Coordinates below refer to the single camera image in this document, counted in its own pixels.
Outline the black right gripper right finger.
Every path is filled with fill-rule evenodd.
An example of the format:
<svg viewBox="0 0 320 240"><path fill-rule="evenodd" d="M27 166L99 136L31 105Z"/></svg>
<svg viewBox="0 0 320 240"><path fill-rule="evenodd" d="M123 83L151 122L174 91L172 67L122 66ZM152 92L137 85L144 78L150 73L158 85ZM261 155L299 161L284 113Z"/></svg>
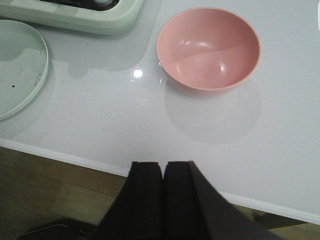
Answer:
<svg viewBox="0 0 320 240"><path fill-rule="evenodd" d="M167 240L280 239L223 198L193 161L167 164L164 192Z"/></svg>

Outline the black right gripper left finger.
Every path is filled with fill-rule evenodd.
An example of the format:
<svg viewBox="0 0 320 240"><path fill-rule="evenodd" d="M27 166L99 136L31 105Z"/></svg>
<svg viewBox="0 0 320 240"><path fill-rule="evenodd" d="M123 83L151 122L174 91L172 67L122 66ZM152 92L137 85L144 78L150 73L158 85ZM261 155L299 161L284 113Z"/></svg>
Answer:
<svg viewBox="0 0 320 240"><path fill-rule="evenodd" d="M160 240L163 177L156 162L133 162L127 179L92 234L93 240Z"/></svg>

